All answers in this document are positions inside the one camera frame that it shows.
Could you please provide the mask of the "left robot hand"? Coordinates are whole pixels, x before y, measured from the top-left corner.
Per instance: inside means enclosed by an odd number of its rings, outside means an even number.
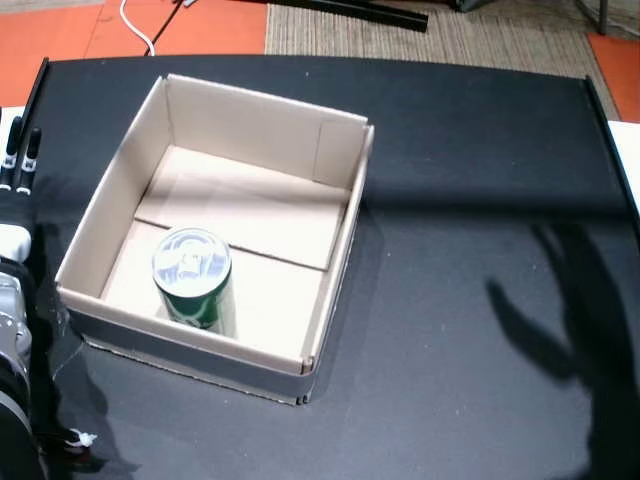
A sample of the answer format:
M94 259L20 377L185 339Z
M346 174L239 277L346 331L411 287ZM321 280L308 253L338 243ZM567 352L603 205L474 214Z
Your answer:
M36 213L31 194L42 138L40 128L32 129L26 152L19 157L22 130L22 117L16 116L1 163L1 257L17 263L27 260L33 243Z

